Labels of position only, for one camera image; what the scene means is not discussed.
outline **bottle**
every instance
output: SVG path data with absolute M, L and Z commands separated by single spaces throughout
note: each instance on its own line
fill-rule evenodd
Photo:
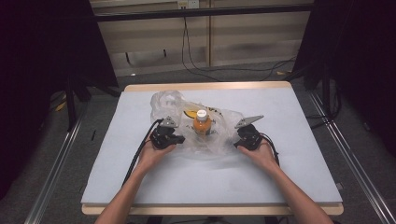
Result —
M 207 112 L 205 110 L 198 110 L 193 122 L 195 132 L 200 136 L 209 135 L 211 126 L 212 120 L 207 115 Z

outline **table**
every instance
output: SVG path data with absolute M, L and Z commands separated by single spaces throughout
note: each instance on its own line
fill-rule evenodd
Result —
M 84 214 L 99 215 L 120 189 L 134 155 L 131 148 L 137 148 L 150 125 L 149 113 L 141 110 L 150 109 L 153 93 L 170 90 L 192 101 L 201 99 L 204 105 L 240 111 L 245 117 L 262 112 L 263 121 L 254 124 L 274 141 L 285 173 L 327 214 L 343 213 L 342 199 L 289 82 L 222 82 L 128 86 L 92 167 L 81 200 Z M 131 128 L 128 116 L 134 116 L 135 127 L 145 128 Z M 125 137 L 135 135 L 136 139 Z M 272 180 L 237 150 L 213 160 L 174 152 L 145 177 L 131 215 L 291 215 Z

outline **wire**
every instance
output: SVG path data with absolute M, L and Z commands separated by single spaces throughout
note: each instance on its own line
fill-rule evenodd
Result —
M 190 54 L 190 60 L 191 60 L 189 31 L 187 29 L 186 18 L 184 18 L 183 45 L 182 45 L 182 48 L 181 48 L 181 62 L 183 63 L 183 66 L 186 68 L 187 71 L 189 71 L 190 73 L 192 73 L 192 74 L 194 74 L 196 76 L 208 77 L 208 78 L 213 79 L 215 81 L 222 82 L 222 80 L 217 79 L 215 77 L 210 77 L 208 75 L 200 74 L 200 73 L 194 73 L 186 66 L 186 64 L 184 63 L 184 39 L 185 39 L 186 34 L 187 34 L 187 41 L 188 41 L 188 46 L 189 46 L 189 54 Z
M 139 148 L 137 149 L 136 153 L 134 154 L 134 158 L 132 159 L 131 165 L 129 166 L 128 172 L 126 173 L 126 176 L 125 176 L 125 178 L 124 178 L 124 181 L 122 182 L 122 185 L 125 184 L 125 182 L 126 182 L 126 181 L 128 180 L 128 178 L 129 178 L 129 176 L 131 175 L 131 172 L 132 172 L 132 170 L 134 169 L 134 164 L 136 163 L 137 158 L 139 157 L 140 152 L 141 152 L 142 149 L 143 149 L 143 146 L 144 146 L 147 142 L 149 142 L 149 140 L 146 141 L 146 139 L 148 139 L 149 134 L 151 133 L 152 128 L 154 127 L 155 124 L 160 123 L 161 121 L 163 121 L 163 119 L 157 119 L 157 120 L 154 121 L 154 123 L 151 124 L 151 127 L 148 129 L 148 132 L 146 133 L 145 138 L 143 138 L 142 143 L 140 143 Z
M 267 142 L 270 144 L 271 149 L 273 150 L 273 153 L 274 153 L 275 161 L 276 161 L 277 165 L 280 166 L 280 164 L 279 164 L 279 157 L 277 156 L 279 153 L 278 153 L 278 152 L 276 151 L 276 149 L 275 149 L 274 142 L 271 140 L 271 138 L 270 138 L 267 134 L 265 134 L 265 133 L 260 133 L 260 135 L 261 135 L 265 140 L 267 140 Z
M 194 75 L 203 76 L 203 77 L 209 77 L 209 78 L 211 78 L 211 79 L 214 79 L 214 80 L 220 81 L 220 82 L 221 82 L 222 80 L 219 80 L 219 79 L 217 79 L 217 78 L 210 77 L 210 76 L 207 76 L 207 75 L 204 75 L 204 74 L 194 73 L 194 72 L 192 72 L 189 68 L 187 68 L 186 64 L 184 63 L 184 46 L 185 46 L 184 39 L 185 39 L 185 37 L 187 37 L 187 46 L 188 46 L 188 52 L 189 52 L 190 62 L 191 62 L 191 64 L 192 64 L 192 66 L 193 66 L 196 70 L 201 71 L 201 72 L 217 72 L 217 71 L 251 71 L 251 72 L 266 72 L 266 71 L 270 71 L 270 74 L 269 74 L 267 77 L 265 77 L 265 78 L 263 78 L 263 79 L 260 80 L 260 81 L 264 81 L 265 79 L 267 79 L 268 77 L 270 77 L 270 76 L 272 75 L 274 69 L 277 69 L 277 68 L 279 68 L 279 67 L 282 67 L 282 66 L 284 66 L 286 63 L 295 62 L 295 58 L 296 58 L 296 56 L 294 56 L 294 57 L 292 57 L 292 58 L 290 58 L 290 59 L 288 59 L 288 60 L 286 60 L 286 61 L 282 61 L 282 62 L 276 63 L 276 64 L 275 64 L 274 66 L 272 66 L 271 68 L 266 68 L 266 69 L 251 69 L 251 68 L 211 68 L 211 69 L 202 69 L 202 68 L 199 68 L 199 67 L 197 67 L 197 66 L 195 65 L 195 63 L 194 63 L 194 61 L 192 60 L 192 57 L 191 57 L 191 44 L 190 44 L 189 28 L 187 27 L 187 20 L 186 20 L 186 18 L 184 18 L 183 47 L 182 47 L 182 50 L 181 50 L 181 61 L 182 61 L 183 65 L 184 65 L 184 67 L 187 69 L 187 71 L 189 71 L 190 73 L 192 73 L 192 74 L 194 74 Z
M 310 116 L 306 116 L 307 119 L 326 119 L 321 123 L 315 124 L 313 126 L 311 126 L 311 130 L 314 130 L 320 126 L 323 126 L 325 124 L 329 124 L 331 123 L 340 113 L 341 111 L 341 107 L 342 107 L 342 101 L 341 101 L 341 93 L 340 93 L 340 89 L 338 87 L 336 87 L 335 89 L 335 93 L 333 96 L 333 105 L 332 105 L 332 110 L 334 112 L 332 112 L 329 115 L 310 115 Z

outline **bottle cap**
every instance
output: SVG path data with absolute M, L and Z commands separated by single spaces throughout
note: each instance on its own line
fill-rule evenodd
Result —
M 197 111 L 197 119 L 200 121 L 205 121 L 207 118 L 207 113 L 205 110 L 198 110 Z

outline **plastic bag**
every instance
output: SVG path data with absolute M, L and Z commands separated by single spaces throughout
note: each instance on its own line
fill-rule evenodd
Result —
M 208 107 L 188 102 L 179 91 L 160 91 L 151 97 L 151 122 L 167 116 L 178 124 L 175 134 L 183 135 L 186 140 L 180 147 L 192 153 L 223 155 L 234 150 L 233 143 L 239 137 L 234 126 L 243 117 L 239 112 Z M 206 110 L 212 126 L 210 134 L 199 136 L 193 129 L 196 111 Z

